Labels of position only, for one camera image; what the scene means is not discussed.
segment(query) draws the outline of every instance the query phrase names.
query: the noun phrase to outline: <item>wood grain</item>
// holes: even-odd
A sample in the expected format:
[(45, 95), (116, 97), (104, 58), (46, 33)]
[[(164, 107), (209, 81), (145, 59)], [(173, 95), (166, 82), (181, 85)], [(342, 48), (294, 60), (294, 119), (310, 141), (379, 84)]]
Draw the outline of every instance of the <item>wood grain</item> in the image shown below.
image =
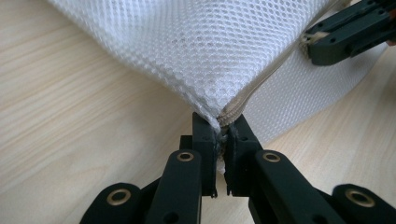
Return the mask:
[[(351, 182), (396, 206), (396, 51), (345, 99), (266, 147), (314, 186)], [(0, 2), (0, 222), (79, 223), (117, 183), (161, 175), (191, 110), (44, 1)], [(247, 199), (203, 198), (202, 223), (252, 223)]]

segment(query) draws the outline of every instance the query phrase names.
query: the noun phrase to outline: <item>mesh laundry bag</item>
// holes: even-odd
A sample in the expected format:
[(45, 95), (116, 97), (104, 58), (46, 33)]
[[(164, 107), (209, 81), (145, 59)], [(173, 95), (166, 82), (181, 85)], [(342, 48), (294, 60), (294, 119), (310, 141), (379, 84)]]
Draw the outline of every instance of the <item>mesh laundry bag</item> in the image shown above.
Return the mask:
[(322, 68), (296, 48), (304, 29), (344, 1), (49, 1), (117, 59), (177, 92), (218, 132), (259, 89), (245, 113), (264, 142), (342, 97), (381, 52), (368, 52), (369, 62), (360, 56)]

